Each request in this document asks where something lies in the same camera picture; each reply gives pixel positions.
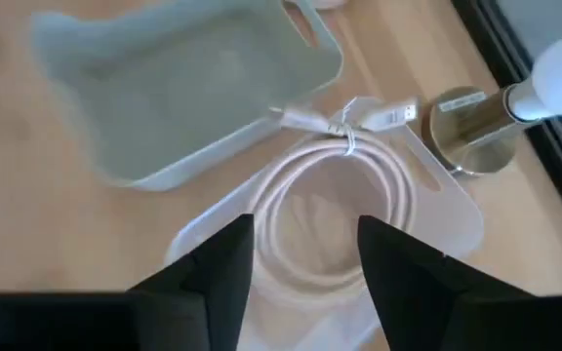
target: transparent plastic container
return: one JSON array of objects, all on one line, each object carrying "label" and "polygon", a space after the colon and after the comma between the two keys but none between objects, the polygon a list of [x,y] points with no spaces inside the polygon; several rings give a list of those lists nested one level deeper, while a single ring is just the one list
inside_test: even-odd
[{"label": "transparent plastic container", "polygon": [[[347,118],[352,120],[380,104],[374,98],[358,98]],[[463,257],[477,248],[483,238],[482,214],[418,137],[404,126],[381,134],[381,139],[405,159],[418,189],[417,218],[410,234],[453,257]],[[257,177],[254,175],[181,230],[168,250],[166,263],[190,252],[246,212]],[[280,232],[295,232],[302,226],[316,231],[321,228],[322,235],[332,236],[338,231],[348,237],[347,250],[334,253],[331,264],[339,264],[336,258],[356,263],[359,258],[353,246],[358,216],[381,216],[381,201],[373,194],[372,181],[344,158],[309,170],[293,184],[284,200],[282,212],[286,213],[280,222],[287,228]],[[238,349],[353,350],[378,326],[379,318],[367,290],[352,303],[335,309],[299,311],[266,300],[251,289]]]},{"label": "transparent plastic container", "polygon": [[317,45],[280,0],[175,0],[115,19],[37,13],[33,47],[104,178],[161,191],[277,132],[270,106],[338,77],[335,37],[296,3]]}]

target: wooden table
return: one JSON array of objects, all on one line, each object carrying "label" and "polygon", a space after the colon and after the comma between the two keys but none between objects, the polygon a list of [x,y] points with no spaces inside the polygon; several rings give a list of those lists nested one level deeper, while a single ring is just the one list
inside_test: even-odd
[{"label": "wooden table", "polygon": [[[32,59],[28,15],[105,18],[142,3],[0,0],[0,290],[128,288],[162,265],[179,229],[297,137],[273,137],[166,193],[101,183]],[[324,112],[356,95],[497,89],[448,0],[350,0],[323,16],[345,52],[341,79],[317,102]],[[529,292],[562,293],[562,201],[529,143],[501,173],[464,186],[485,216],[484,243],[466,261]]]}]

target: white cable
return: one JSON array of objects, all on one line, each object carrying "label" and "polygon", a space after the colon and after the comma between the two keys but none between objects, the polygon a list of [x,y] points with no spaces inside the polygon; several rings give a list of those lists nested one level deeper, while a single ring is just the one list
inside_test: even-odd
[{"label": "white cable", "polygon": [[404,124],[412,114],[415,118],[415,106],[410,108],[404,105],[368,113],[360,122],[363,130],[353,130],[345,121],[332,123],[311,111],[285,110],[283,126],[321,136],[270,165],[254,192],[250,204],[256,232],[253,284],[259,293],[281,304],[311,309],[345,304],[366,290],[358,262],[345,272],[326,275],[309,272],[289,259],[279,243],[279,209],[294,181],[307,169],[331,157],[346,156],[360,161],[379,180],[376,190],[383,198],[381,218],[409,232],[416,212],[416,188],[410,172],[394,150],[365,129],[375,132],[375,126],[382,131]]}]

